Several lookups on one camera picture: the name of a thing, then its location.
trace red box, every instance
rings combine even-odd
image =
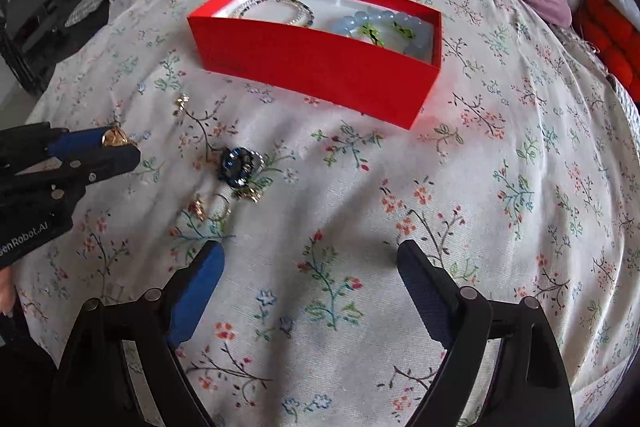
[[[433,25],[432,64],[329,32],[214,16],[234,0],[209,0],[188,17],[206,70],[257,80],[409,129],[440,73],[440,12],[409,0],[356,0]]]

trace human hand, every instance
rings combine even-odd
[[[0,313],[11,316],[15,304],[14,280],[11,267],[0,269]]]

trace light blue beaded bracelet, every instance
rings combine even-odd
[[[331,33],[352,37],[352,32],[359,29],[363,35],[369,37],[372,44],[384,47],[378,38],[379,32],[374,26],[376,24],[392,24],[393,29],[407,37],[410,42],[402,52],[413,58],[424,56],[433,37],[433,27],[418,17],[407,15],[404,12],[393,13],[391,10],[378,10],[373,7],[367,8],[366,12],[357,11],[353,16],[347,15],[337,20],[331,26]]]

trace metal bolt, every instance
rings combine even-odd
[[[162,290],[160,288],[151,288],[145,292],[145,299],[147,301],[157,301],[162,296]]]
[[[85,301],[85,303],[82,305],[82,309],[86,312],[90,312],[95,310],[98,307],[98,304],[100,304],[100,301],[96,298],[92,298],[88,301]]]
[[[527,295],[524,298],[524,303],[527,305],[528,308],[531,308],[532,310],[535,310],[536,308],[540,308],[540,303],[538,302],[538,299],[536,299],[535,297],[532,297],[531,295]]]
[[[471,286],[462,286],[462,288],[460,288],[460,295],[462,295],[466,300],[472,301],[478,297],[478,292],[471,288]]]

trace white bedsheet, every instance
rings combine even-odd
[[[443,13],[444,64],[405,131],[203,71],[185,15],[204,1],[118,0],[34,110],[30,121],[73,130],[117,121],[143,155],[89,187],[74,229],[20,264],[34,338],[59,360],[84,300],[162,287],[216,238],[225,274],[178,355],[217,425],[404,425],[443,356],[394,266],[397,242],[414,238],[460,285],[542,302],[588,425],[640,323],[640,169],[594,64],[519,0],[415,0]],[[232,201],[222,223],[212,195],[229,191],[210,147],[236,144],[268,168],[261,201]],[[214,218],[202,224],[196,192]]]

